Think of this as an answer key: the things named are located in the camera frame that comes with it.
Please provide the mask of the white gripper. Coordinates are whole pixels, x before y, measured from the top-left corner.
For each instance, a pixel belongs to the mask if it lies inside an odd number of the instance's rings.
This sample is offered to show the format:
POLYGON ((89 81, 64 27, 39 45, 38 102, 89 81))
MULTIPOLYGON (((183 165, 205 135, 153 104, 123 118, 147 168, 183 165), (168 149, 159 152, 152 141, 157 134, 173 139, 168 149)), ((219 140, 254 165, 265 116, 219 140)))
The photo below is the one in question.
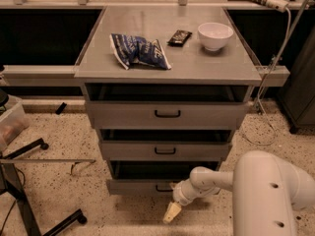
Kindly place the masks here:
POLYGON ((190 205, 203 194, 203 191, 195 187, 189 180, 176 183, 172 187, 172 190, 174 202, 168 204, 162 220, 165 224, 170 223, 181 212, 181 206, 190 205))

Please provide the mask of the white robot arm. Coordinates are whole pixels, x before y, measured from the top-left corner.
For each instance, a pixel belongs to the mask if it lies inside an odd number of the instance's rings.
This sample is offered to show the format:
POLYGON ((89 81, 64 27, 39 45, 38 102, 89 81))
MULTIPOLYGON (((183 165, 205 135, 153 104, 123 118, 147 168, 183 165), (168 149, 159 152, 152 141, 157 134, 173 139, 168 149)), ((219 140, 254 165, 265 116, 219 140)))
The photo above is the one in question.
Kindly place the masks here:
POLYGON ((293 213, 315 205, 313 177, 261 150, 243 154, 231 172, 196 167, 172 190, 165 223, 197 198, 231 191, 233 236, 297 236, 293 213))

